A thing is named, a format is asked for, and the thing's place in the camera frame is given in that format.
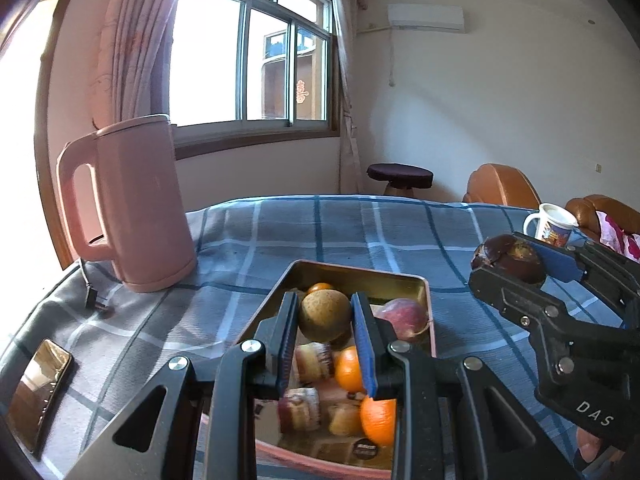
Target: pink curtain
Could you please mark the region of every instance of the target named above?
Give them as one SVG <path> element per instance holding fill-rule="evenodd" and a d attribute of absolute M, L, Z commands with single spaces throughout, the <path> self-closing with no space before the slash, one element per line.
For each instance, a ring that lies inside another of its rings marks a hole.
<path fill-rule="evenodd" d="M 332 0 L 338 36 L 338 58 L 342 79 L 340 113 L 340 192 L 361 194 L 362 168 L 358 152 L 358 129 L 353 122 L 353 49 L 356 38 L 358 8 L 366 9 L 367 0 Z"/>
<path fill-rule="evenodd" d="M 147 113 L 143 99 L 175 1 L 109 1 L 92 94 L 97 128 Z"/>

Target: mangosteen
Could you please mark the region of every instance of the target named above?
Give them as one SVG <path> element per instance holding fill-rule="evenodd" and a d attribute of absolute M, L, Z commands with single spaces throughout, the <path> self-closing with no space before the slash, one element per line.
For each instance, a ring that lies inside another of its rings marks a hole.
<path fill-rule="evenodd" d="M 513 235 L 487 238 L 480 244 L 471 261 L 471 269 L 480 266 L 501 269 L 525 283 L 542 286 L 545 283 L 545 266 L 531 245 Z"/>

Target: window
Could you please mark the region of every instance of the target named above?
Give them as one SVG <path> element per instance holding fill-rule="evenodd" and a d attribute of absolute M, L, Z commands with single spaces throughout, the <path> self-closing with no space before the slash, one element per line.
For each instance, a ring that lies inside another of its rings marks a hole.
<path fill-rule="evenodd" d="M 328 128 L 329 0 L 178 0 L 169 63 L 177 144 Z"/>

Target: white mug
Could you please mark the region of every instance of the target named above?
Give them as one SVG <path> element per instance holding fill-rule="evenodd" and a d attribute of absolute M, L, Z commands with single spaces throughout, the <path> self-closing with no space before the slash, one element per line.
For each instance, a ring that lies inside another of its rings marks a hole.
<path fill-rule="evenodd" d="M 539 221 L 534 238 L 555 247 L 564 247 L 569 241 L 572 229 L 578 227 L 575 216 L 566 209 L 554 204 L 540 204 L 540 211 L 530 214 L 524 221 L 524 234 L 528 235 L 527 228 L 536 218 Z"/>

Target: red apple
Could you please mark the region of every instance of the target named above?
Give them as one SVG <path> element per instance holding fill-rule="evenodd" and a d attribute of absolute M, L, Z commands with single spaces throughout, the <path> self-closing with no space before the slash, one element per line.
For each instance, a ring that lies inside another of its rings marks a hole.
<path fill-rule="evenodd" d="M 397 298 L 385 303 L 375 316 L 386 319 L 394 326 L 398 339 L 409 343 L 421 339 L 429 321 L 427 310 L 420 303 L 409 298 Z"/>

